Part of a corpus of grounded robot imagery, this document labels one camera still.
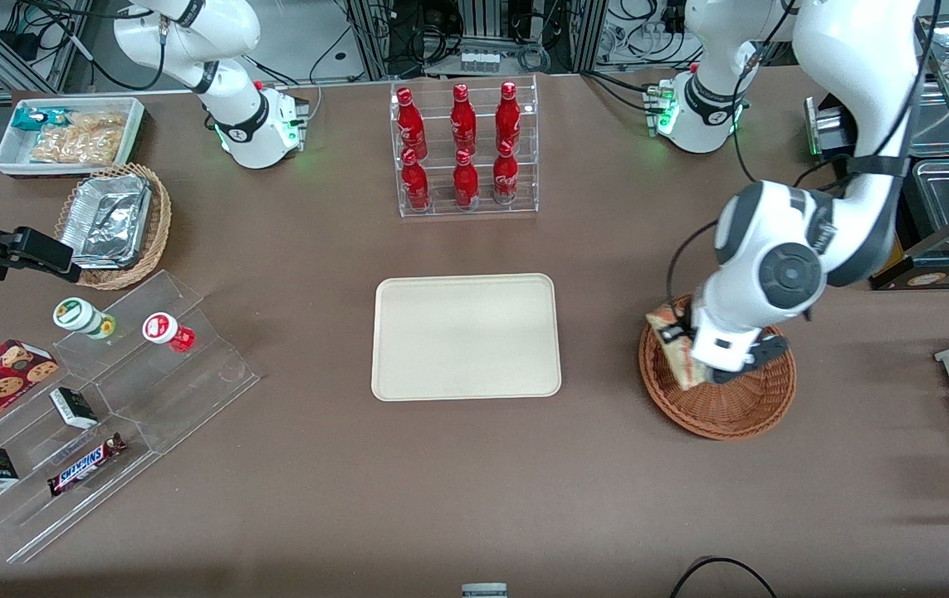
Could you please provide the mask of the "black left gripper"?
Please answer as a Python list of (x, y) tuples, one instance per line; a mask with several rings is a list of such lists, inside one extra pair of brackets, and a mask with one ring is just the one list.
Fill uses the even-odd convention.
[[(668, 311), (665, 322), (658, 326), (658, 337), (664, 345), (670, 345), (675, 341), (693, 341), (695, 328), (692, 326), (692, 319), (685, 311)], [(760, 344), (751, 348), (751, 351), (744, 357), (739, 370), (718, 370), (712, 368), (711, 382), (713, 384), (727, 384), (728, 382), (748, 374), (748, 372), (759, 370), (763, 365), (778, 359), (789, 351), (788, 340), (778, 332), (771, 329), (764, 329), (760, 336)]]

